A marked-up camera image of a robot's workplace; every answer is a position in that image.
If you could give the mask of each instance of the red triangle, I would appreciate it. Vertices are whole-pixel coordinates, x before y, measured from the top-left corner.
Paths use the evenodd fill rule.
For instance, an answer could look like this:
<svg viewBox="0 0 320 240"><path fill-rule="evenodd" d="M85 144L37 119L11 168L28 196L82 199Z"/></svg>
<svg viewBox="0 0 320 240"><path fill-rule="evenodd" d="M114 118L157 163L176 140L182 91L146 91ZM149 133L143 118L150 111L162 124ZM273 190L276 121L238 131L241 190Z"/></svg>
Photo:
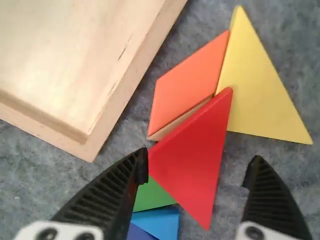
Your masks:
<svg viewBox="0 0 320 240"><path fill-rule="evenodd" d="M215 94L229 34L226 30L156 81L148 136Z"/></svg>
<svg viewBox="0 0 320 240"><path fill-rule="evenodd" d="M149 174L207 230L232 95L225 88L148 151Z"/></svg>

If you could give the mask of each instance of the beige wooden piece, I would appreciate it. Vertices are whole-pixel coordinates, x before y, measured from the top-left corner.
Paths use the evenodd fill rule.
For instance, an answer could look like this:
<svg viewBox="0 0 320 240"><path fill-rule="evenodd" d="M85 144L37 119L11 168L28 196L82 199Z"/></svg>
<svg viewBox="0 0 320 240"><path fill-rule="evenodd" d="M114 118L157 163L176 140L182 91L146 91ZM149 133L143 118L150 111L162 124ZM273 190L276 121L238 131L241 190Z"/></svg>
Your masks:
<svg viewBox="0 0 320 240"><path fill-rule="evenodd" d="M92 162L186 1L0 1L0 118Z"/></svg>
<svg viewBox="0 0 320 240"><path fill-rule="evenodd" d="M203 105L205 105L209 100L212 98L212 96L207 97L202 102L200 102L198 105L194 106L192 109L184 113L183 115L179 116L169 124L165 125L160 130L156 131L154 134L147 137L148 140L152 141L160 141L165 136L167 136L169 133L171 133L176 127L178 127L180 124L182 124L187 118L189 118L192 114L194 114L198 109L200 109Z"/></svg>

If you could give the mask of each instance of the black ridged pad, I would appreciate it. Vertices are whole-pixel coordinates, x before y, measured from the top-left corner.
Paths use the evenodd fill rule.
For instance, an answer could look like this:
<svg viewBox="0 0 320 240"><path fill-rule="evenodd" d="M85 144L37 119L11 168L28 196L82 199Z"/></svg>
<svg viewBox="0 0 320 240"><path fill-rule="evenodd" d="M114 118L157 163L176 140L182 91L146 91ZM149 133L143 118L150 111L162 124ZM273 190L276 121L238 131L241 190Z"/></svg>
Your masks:
<svg viewBox="0 0 320 240"><path fill-rule="evenodd" d="M51 220L97 226L105 240L125 240L138 186L147 182L148 151L140 148L92 180Z"/></svg>
<svg viewBox="0 0 320 240"><path fill-rule="evenodd" d="M261 156L249 163L242 186L250 191L243 222L252 221L297 239L312 239L288 187Z"/></svg>

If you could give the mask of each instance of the gray felt surface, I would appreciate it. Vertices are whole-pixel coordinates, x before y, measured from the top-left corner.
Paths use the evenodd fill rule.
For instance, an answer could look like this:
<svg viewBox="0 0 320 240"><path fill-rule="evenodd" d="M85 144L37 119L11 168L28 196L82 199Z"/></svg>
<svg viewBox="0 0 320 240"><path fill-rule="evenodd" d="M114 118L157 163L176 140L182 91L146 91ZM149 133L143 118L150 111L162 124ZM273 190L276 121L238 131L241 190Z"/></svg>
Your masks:
<svg viewBox="0 0 320 240"><path fill-rule="evenodd" d="M156 79L227 29L236 4L244 5L314 144L229 132L210 231L181 209L179 239L234 238L248 195L240 185L255 154L287 183L314 239L320 239L319 0L189 0L93 164L0 121L0 239L49 219L114 161L152 146L145 136Z"/></svg>

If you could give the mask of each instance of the tangram piece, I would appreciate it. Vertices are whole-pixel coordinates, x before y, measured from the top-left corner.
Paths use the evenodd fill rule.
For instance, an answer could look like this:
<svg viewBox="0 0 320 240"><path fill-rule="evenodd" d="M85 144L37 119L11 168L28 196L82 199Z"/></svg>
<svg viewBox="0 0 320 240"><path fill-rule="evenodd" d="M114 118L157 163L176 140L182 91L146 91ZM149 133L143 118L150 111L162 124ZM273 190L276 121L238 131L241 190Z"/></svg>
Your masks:
<svg viewBox="0 0 320 240"><path fill-rule="evenodd" d="M150 235L140 227L130 223L126 240L157 240L154 236Z"/></svg>
<svg viewBox="0 0 320 240"><path fill-rule="evenodd" d="M148 183L140 185L138 188L133 212L155 209L175 203L176 201L149 176Z"/></svg>
<svg viewBox="0 0 320 240"><path fill-rule="evenodd" d="M156 81L148 136L216 92L228 39L227 30Z"/></svg>
<svg viewBox="0 0 320 240"><path fill-rule="evenodd" d="M178 238L179 211L175 207L161 207L133 213L131 222L159 240Z"/></svg>
<svg viewBox="0 0 320 240"><path fill-rule="evenodd" d="M148 151L149 174L210 228L232 89L226 88Z"/></svg>
<svg viewBox="0 0 320 240"><path fill-rule="evenodd" d="M312 144L294 104L242 6L233 13L216 92L233 89L228 131Z"/></svg>

